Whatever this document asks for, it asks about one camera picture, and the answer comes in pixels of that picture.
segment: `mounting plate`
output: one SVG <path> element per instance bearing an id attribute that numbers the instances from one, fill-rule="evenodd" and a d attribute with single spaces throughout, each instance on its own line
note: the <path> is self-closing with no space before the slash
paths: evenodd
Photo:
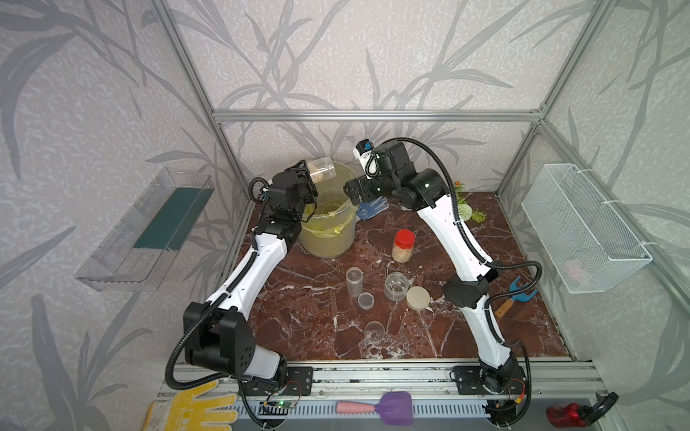
<path id="1" fill-rule="evenodd" d="M 288 367 L 288 385 L 280 392 L 281 395 L 299 395 L 299 389 L 302 388 L 302 396 L 307 397 L 311 395 L 311 385 L 314 380 L 313 367 Z M 244 384 L 244 390 L 248 396 L 263 394 L 260 388 L 257 387 L 257 381 L 252 379 Z"/>
<path id="2" fill-rule="evenodd" d="M 526 381 L 522 367 L 518 367 L 520 375 L 516 379 Z M 494 392 L 489 392 L 484 385 L 482 385 L 482 367 L 471 365 L 458 365 L 453 367 L 451 372 L 453 380 L 457 386 L 457 393 L 459 395 L 496 395 Z M 522 392 L 522 385 L 517 381 L 512 380 L 508 385 L 511 394 L 519 395 Z"/>

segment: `wall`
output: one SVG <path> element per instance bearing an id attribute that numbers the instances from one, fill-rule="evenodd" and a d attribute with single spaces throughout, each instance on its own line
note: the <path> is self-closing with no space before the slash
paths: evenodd
<path id="1" fill-rule="evenodd" d="M 6 1 L 0 27 L 0 428 L 140 429 L 241 186 L 146 2 Z M 158 291 L 77 281 L 163 166 L 217 189 Z"/>
<path id="2" fill-rule="evenodd" d="M 170 0 L 216 109 L 538 108 L 593 0 Z M 526 123 L 226 123 L 247 177 L 354 142 L 423 139 L 495 190 Z M 275 154 L 283 159 L 277 161 Z M 421 154 L 413 154 L 413 159 Z M 421 168 L 426 163 L 421 158 Z"/>
<path id="3" fill-rule="evenodd" d="M 690 273 L 690 2 L 619 1 L 549 120 L 640 224 Z M 564 338 L 620 395 L 630 430 L 690 420 L 690 321 L 648 268 L 608 292 L 570 294 L 520 207 L 544 163 L 538 138 L 502 197 L 516 237 L 545 261 L 540 283 Z"/>

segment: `beige lid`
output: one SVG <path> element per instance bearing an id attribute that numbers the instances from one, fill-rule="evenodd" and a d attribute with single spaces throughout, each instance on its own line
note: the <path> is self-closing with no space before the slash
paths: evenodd
<path id="1" fill-rule="evenodd" d="M 422 286 L 412 286 L 407 291 L 407 305 L 413 310 L 422 311 L 431 302 L 431 296 Z"/>

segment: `clear plastic container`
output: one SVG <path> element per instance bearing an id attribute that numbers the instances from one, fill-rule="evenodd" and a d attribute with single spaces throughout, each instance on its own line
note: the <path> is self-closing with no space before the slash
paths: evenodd
<path id="1" fill-rule="evenodd" d="M 371 343 L 378 343 L 386 336 L 386 328 L 378 320 L 372 320 L 364 327 L 364 338 Z"/>
<path id="2" fill-rule="evenodd" d="M 302 224 L 299 240 L 304 250 L 320 259 L 342 256 L 355 240 L 357 207 L 343 192 L 343 185 L 357 175 L 349 167 L 334 162 L 335 177 L 316 186 L 317 208 L 308 223 Z"/>
<path id="3" fill-rule="evenodd" d="M 155 291 L 214 189 L 208 174 L 162 168 L 80 267 L 77 280 L 99 292 Z"/>
<path id="4" fill-rule="evenodd" d="M 309 175 L 314 184 L 335 177 L 335 166 L 330 157 L 310 160 L 306 162 L 306 167 L 309 169 Z"/>
<path id="5" fill-rule="evenodd" d="M 352 267 L 345 273 L 345 281 L 347 282 L 347 293 L 356 298 L 362 294 L 364 290 L 364 273 L 357 267 Z"/>
<path id="6" fill-rule="evenodd" d="M 391 301 L 402 301 L 410 288 L 410 281 L 400 272 L 392 272 L 386 277 L 384 293 Z"/>
<path id="7" fill-rule="evenodd" d="M 365 292 L 357 297 L 357 303 L 363 310 L 369 310 L 374 306 L 374 295 Z"/>

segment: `pink handle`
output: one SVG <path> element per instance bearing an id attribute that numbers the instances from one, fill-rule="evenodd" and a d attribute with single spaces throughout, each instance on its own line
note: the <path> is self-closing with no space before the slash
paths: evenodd
<path id="1" fill-rule="evenodd" d="M 347 413 L 374 413 L 373 404 L 353 403 L 351 401 L 338 401 L 335 405 L 335 412 L 338 414 Z"/>

